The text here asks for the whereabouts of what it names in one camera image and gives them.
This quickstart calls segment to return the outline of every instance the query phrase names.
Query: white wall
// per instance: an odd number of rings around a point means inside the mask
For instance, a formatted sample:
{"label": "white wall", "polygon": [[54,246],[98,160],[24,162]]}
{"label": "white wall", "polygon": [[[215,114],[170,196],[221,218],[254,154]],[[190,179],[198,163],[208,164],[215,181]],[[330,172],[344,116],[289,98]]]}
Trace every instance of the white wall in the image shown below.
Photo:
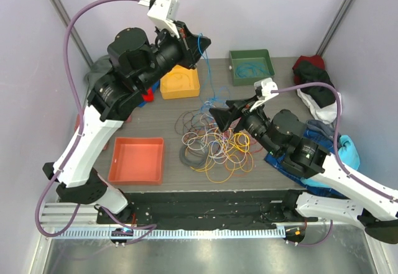
{"label": "white wall", "polygon": [[[44,162],[68,143],[76,109],[63,70],[64,26],[49,0],[0,0],[0,269],[25,273],[37,240]],[[80,95],[88,67],[70,49]],[[55,193],[48,197],[55,198]]]}
{"label": "white wall", "polygon": [[[62,0],[69,14],[95,0]],[[231,49],[268,48],[273,57],[314,54],[343,0],[180,0],[178,19],[212,39],[208,54],[225,58]],[[94,60],[126,27],[142,27],[153,41],[146,9],[108,4],[76,28]]]}
{"label": "white wall", "polygon": [[[325,54],[326,68],[343,94],[341,131],[349,134],[357,146],[359,170],[395,189],[397,3],[398,0],[355,0]],[[397,267],[398,246],[389,248],[391,262]]]}

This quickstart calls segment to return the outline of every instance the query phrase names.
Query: gray floor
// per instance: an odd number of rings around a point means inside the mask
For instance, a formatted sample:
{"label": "gray floor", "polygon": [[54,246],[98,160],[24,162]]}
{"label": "gray floor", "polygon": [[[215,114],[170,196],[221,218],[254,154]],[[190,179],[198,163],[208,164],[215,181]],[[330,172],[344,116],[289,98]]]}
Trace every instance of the gray floor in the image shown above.
{"label": "gray floor", "polygon": [[[305,240],[315,242],[325,231],[325,226],[308,226]],[[281,239],[153,240],[107,248],[89,260],[68,259],[87,257],[109,243],[53,240],[44,274],[377,273],[363,232],[353,226],[334,226],[324,244],[310,248]]]}
{"label": "gray floor", "polygon": [[[274,81],[280,88],[293,85],[292,66],[297,58],[273,58],[275,69]],[[210,60],[215,90],[227,86],[231,99],[249,98],[254,95],[252,86],[232,86],[229,62],[224,59]],[[201,96],[206,99],[212,96],[211,87],[203,87],[207,68],[203,60],[198,64],[201,83]],[[163,137],[165,140],[164,179],[160,186],[121,186],[124,191],[191,191],[191,190],[276,190],[299,188],[293,181],[275,171],[263,158],[265,150],[254,154],[255,167],[245,177],[232,177],[223,184],[214,184],[207,180],[204,173],[197,173],[180,163],[178,151],[181,147],[181,136],[175,133],[174,124],[179,115],[185,111],[198,109],[201,101],[196,98],[163,100],[160,91],[155,93],[155,101],[137,108],[132,113],[132,122],[124,124],[109,142],[109,148],[99,156],[94,167],[104,177],[108,177],[116,137]],[[269,101],[266,114],[273,117],[281,109],[290,109],[301,121],[311,118],[308,109],[295,93],[285,93]],[[210,176],[222,180],[228,173],[222,165],[214,167]]]}

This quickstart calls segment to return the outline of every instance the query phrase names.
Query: teal cloth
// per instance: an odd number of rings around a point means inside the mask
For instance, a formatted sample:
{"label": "teal cloth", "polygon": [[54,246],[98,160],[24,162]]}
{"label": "teal cloth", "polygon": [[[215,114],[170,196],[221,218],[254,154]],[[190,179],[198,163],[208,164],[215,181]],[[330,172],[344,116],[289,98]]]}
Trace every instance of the teal cloth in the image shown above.
{"label": "teal cloth", "polygon": [[[341,147],[338,149],[338,155],[341,161],[344,164],[347,164],[349,167],[358,170],[361,161],[359,159],[359,155],[354,145],[354,142],[348,135],[342,135],[339,141]],[[301,178],[300,180],[303,184],[306,184],[308,186],[330,188],[328,185],[314,181],[312,179]]]}

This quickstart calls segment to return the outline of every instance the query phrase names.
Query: wood grain surface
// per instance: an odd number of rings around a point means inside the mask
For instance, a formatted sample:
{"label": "wood grain surface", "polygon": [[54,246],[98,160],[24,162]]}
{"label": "wood grain surface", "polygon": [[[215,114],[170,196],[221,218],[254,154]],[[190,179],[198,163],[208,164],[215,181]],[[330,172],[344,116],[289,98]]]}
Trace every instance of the wood grain surface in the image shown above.
{"label": "wood grain surface", "polygon": [[[279,88],[293,85],[292,66],[297,58],[273,58],[275,69],[274,81]],[[231,99],[249,98],[254,95],[253,86],[232,86],[229,61],[227,59],[210,60],[213,75],[213,85],[218,91],[222,86],[228,87]],[[205,85],[207,67],[203,60],[198,64],[198,74],[201,84],[201,98],[212,96],[209,82]],[[155,92],[155,101],[147,103],[143,108],[136,108],[132,113],[132,122],[124,124],[110,139],[109,148],[98,157],[94,167],[103,178],[108,178],[116,137],[162,137],[165,141],[164,177],[159,186],[129,185],[117,186],[125,192],[134,191],[203,191],[203,190],[285,190],[300,189],[284,175],[280,174],[263,159],[266,151],[254,154],[253,171],[244,177],[233,176],[227,182],[216,184],[208,181],[204,173],[198,173],[182,165],[178,151],[182,145],[181,136],[174,131],[177,118],[185,111],[200,108],[199,97],[163,100],[160,91]],[[295,92],[284,93],[270,100],[265,108],[268,117],[273,117],[281,109],[289,109],[305,122],[311,119],[308,109]],[[217,165],[209,171],[214,180],[223,180],[229,173],[222,165]]]}

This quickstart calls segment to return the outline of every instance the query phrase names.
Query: perforated metal strip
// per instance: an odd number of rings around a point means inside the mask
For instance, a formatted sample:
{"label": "perforated metal strip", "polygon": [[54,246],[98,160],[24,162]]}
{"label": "perforated metal strip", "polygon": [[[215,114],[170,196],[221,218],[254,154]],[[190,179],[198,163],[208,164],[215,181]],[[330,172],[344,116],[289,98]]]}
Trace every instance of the perforated metal strip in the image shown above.
{"label": "perforated metal strip", "polygon": [[[62,235],[54,239],[108,239],[111,237],[115,227],[71,227]],[[134,230],[133,238],[145,234],[147,230]],[[246,231],[215,230],[215,231],[165,231],[154,230],[146,239],[152,240],[173,240],[173,239],[261,239],[261,238],[282,238],[285,237],[285,227],[276,229],[259,229]],[[129,239],[128,237],[112,237],[112,239]]]}

